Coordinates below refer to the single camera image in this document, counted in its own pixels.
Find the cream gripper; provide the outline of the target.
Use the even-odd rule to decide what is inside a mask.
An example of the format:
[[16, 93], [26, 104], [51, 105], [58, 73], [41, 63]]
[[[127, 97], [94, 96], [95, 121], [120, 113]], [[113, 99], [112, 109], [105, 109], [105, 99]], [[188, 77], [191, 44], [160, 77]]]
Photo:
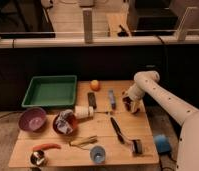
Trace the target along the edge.
[[122, 93], [122, 101], [127, 111], [135, 114], [139, 111], [139, 100], [131, 100], [126, 92]]

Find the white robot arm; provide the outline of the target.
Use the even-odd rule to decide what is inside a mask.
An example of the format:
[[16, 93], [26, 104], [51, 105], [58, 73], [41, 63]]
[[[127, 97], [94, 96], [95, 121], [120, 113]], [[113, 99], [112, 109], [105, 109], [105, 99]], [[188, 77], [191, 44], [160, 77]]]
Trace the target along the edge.
[[161, 87], [159, 80], [157, 71], [137, 72], [123, 99], [136, 110], [148, 93], [181, 126], [176, 171], [199, 171], [199, 109]]

